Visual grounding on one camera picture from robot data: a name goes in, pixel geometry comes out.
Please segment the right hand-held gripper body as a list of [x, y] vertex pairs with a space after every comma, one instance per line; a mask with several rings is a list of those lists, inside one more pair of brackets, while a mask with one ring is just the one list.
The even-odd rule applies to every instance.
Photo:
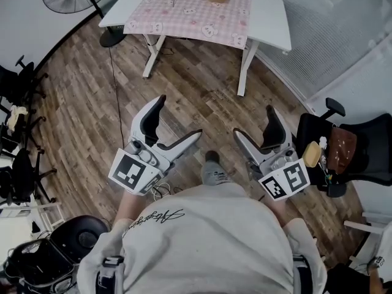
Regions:
[[275, 202], [289, 198], [310, 185], [304, 160], [298, 157], [293, 146], [271, 150], [270, 158], [262, 168], [263, 171], [259, 172], [251, 166], [252, 178]]

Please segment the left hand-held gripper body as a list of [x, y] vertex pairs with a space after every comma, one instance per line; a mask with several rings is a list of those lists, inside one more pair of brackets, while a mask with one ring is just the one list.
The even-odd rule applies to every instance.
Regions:
[[168, 150], [161, 143], [149, 146], [143, 136], [132, 133], [126, 147], [118, 149], [108, 177], [131, 194], [144, 196], [167, 174]]

